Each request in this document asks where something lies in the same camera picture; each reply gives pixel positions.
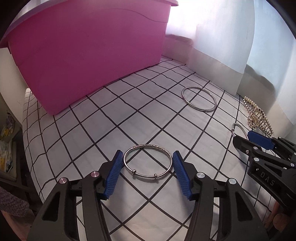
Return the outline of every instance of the silver bracelet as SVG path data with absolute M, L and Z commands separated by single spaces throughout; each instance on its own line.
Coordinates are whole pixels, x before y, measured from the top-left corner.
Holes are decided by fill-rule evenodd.
M 184 96 L 184 91 L 187 90 L 187 89 L 199 89 L 199 90 L 201 90 L 201 91 L 203 91 L 203 92 L 209 94 L 209 95 L 212 97 L 212 99 L 213 99 L 213 101 L 214 101 L 214 103 L 215 103 L 215 104 L 214 104 L 214 107 L 211 108 L 211 109 L 202 109 L 202 108 L 199 108 L 199 107 L 197 107 L 197 106 L 191 104 L 188 100 L 186 100 L 186 98 L 185 98 L 185 96 Z M 194 108 L 194 109 L 196 109 L 196 110 L 202 111 L 202 112 L 212 112 L 212 111 L 213 111 L 214 109 L 216 109 L 216 107 L 217 107 L 217 101 L 216 101 L 215 97 L 214 97 L 209 91 L 207 91 L 207 90 L 205 90 L 205 89 L 203 89 L 203 88 L 200 88 L 200 87 L 196 87 L 196 86 L 188 86 L 188 87 L 185 87 L 185 88 L 182 90 L 182 96 L 183 96 L 183 100 L 184 100 L 184 101 L 185 101 L 190 107 L 192 107 L 192 108 Z
M 135 170 L 135 169 L 132 170 L 131 168 L 129 168 L 128 165 L 127 165 L 127 163 L 126 163 L 126 156 L 132 150 L 136 150 L 136 149 L 140 149 L 140 148 L 152 148 L 152 149 L 156 149 L 156 150 L 159 150 L 159 151 L 163 152 L 170 159 L 170 166 L 169 166 L 169 168 L 164 173 L 162 173 L 160 175 L 154 174 L 153 176 L 142 175 L 140 173 L 137 173 L 137 170 Z M 125 154 L 123 155 L 123 163 L 126 166 L 126 168 L 131 171 L 132 175 L 137 175 L 139 177 L 144 177 L 144 178 L 154 178 L 154 179 L 157 179 L 159 177 L 164 176 L 165 174 L 167 174 L 170 171 L 170 169 L 172 168 L 172 165 L 173 165 L 173 158 L 172 158 L 172 155 L 165 148 L 160 147 L 160 146 L 156 146 L 156 145 L 146 144 L 146 145 L 133 146 L 132 148 L 128 149 L 125 152 Z

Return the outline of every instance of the white curtain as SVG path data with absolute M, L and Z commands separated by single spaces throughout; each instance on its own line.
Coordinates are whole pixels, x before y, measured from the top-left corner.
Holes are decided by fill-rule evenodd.
M 266 0 L 254 0 L 254 5 L 255 34 L 247 64 L 273 85 L 277 96 L 295 38 L 280 14 Z
M 253 42 L 253 0 L 178 2 L 170 11 L 164 54 L 235 95 Z

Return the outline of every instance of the pink plastic bin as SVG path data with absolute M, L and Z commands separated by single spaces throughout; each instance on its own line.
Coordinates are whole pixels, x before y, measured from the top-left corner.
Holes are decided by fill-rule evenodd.
M 158 64 L 175 5 L 175 0 L 46 2 L 18 19 L 1 46 L 9 47 L 28 86 L 54 115 L 110 82 Z

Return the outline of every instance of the silver bangle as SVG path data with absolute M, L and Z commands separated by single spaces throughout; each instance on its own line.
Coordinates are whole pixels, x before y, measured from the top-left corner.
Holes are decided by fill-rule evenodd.
M 232 124 L 232 127 L 231 127 L 231 128 L 232 128 L 232 129 L 231 129 L 231 134 L 232 134 L 232 136 L 233 136 L 233 137 L 236 136 L 236 134 L 234 133 L 234 127 L 235 127 L 235 126 L 238 126 L 238 127 L 242 130 L 242 132 L 244 133 L 246 139 L 249 140 L 248 135 L 246 134 L 245 130 L 244 130 L 243 127 L 242 127 L 240 124 L 238 124 L 238 123 L 233 123 L 233 124 Z
M 169 168 L 162 174 L 160 175 L 157 175 L 157 174 L 154 174 L 153 176 L 146 176 L 146 175 L 142 175 L 140 173 L 137 173 L 137 170 L 132 170 L 128 167 L 127 163 L 126 163 L 126 156 L 128 155 L 128 153 L 130 153 L 132 150 L 136 150 L 136 149 L 140 149 L 140 148 L 152 148 L 152 149 L 156 149 L 156 150 L 159 150 L 161 152 L 163 152 L 169 159 L 170 159 L 170 166 Z M 160 146 L 156 146 L 156 145 L 151 145 L 151 144 L 146 144 L 146 145 L 138 145 L 138 146 L 133 146 L 132 148 L 128 149 L 125 154 L 123 155 L 123 163 L 124 165 L 126 166 L 127 169 L 129 169 L 132 173 L 132 175 L 137 175 L 139 177 L 144 177 L 144 178 L 154 178 L 154 179 L 157 179 L 159 177 L 162 177 L 164 176 L 165 174 L 167 174 L 170 169 L 172 168 L 172 165 L 173 165 L 173 158 L 172 158 L 172 155 L 163 147 L 160 147 Z
M 184 91 L 187 90 L 187 89 L 199 89 L 205 93 L 207 93 L 208 95 L 210 95 L 214 101 L 214 107 L 211 108 L 211 109 L 202 109 L 202 108 L 199 108 L 199 107 L 196 107 L 195 105 L 191 104 L 188 100 L 186 100 L 185 96 L 184 96 Z M 188 87 L 185 87 L 183 90 L 182 90 L 182 96 L 183 96 L 183 100 L 192 108 L 196 109 L 196 110 L 199 110 L 199 111 L 202 111 L 202 112 L 212 112 L 214 109 L 216 109 L 217 107 L 217 101 L 215 99 L 215 97 L 207 90 L 203 89 L 203 88 L 200 88 L 200 87 L 196 87 L 196 86 L 188 86 Z

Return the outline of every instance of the white wall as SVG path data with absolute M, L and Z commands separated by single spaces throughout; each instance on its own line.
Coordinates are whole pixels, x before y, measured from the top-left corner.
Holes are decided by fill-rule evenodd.
M 20 123 L 27 87 L 8 49 L 0 49 L 0 93 Z
M 285 139 L 296 144 L 296 125 L 293 126 L 292 130 L 288 133 Z
M 279 93 L 289 65 L 293 40 L 280 14 L 266 1 L 254 0 L 255 32 L 247 64 Z
M 166 34 L 193 39 L 196 50 L 243 74 L 254 35 L 253 1 L 178 2 L 170 10 Z
M 277 96 L 277 102 L 292 122 L 296 124 L 296 40 L 293 39 L 293 48 L 291 51 L 288 68 L 282 87 Z

